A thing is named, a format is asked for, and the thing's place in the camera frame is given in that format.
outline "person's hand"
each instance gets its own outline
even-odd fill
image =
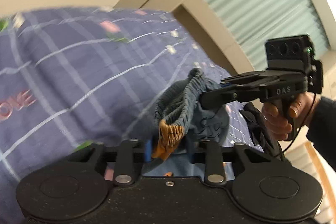
[[[296,118],[297,126],[301,126],[303,119],[308,114],[311,105],[314,100],[314,95],[305,92],[298,95],[296,100],[292,103],[289,108],[289,116]],[[309,126],[310,121],[313,117],[315,107],[317,106],[320,99],[316,98],[314,105],[307,116],[304,124]],[[288,138],[288,134],[292,131],[292,125],[288,123],[288,120],[279,114],[279,111],[275,105],[270,102],[264,103],[262,108],[262,113],[266,118],[265,125],[270,134],[278,141],[284,141]]]

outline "black sleeve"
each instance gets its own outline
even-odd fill
[[[336,101],[321,98],[310,122],[307,138],[336,170]]]

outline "bedding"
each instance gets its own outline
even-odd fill
[[[229,76],[163,11],[47,9],[17,13],[6,23],[0,32],[0,223],[23,218],[15,188],[28,173],[87,140],[118,145],[157,134],[157,99],[194,67],[217,83]],[[226,105],[223,146],[253,146],[242,108]],[[186,157],[168,160],[168,168],[202,175]],[[230,165],[225,168],[233,179]],[[166,171],[159,166],[147,175]]]

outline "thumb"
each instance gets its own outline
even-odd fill
[[[298,95],[295,101],[290,105],[288,113],[292,118],[297,118],[304,110],[307,100],[304,93]]]

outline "screw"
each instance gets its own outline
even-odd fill
[[[174,184],[175,184],[175,183],[174,183],[173,181],[170,181],[170,180],[169,180],[169,181],[166,181],[166,185],[167,185],[167,186],[174,186]]]
[[[208,176],[208,181],[212,183],[221,183],[224,181],[224,177],[221,175],[213,174]]]
[[[129,175],[118,175],[115,181],[119,183],[129,183],[132,181],[132,177]]]

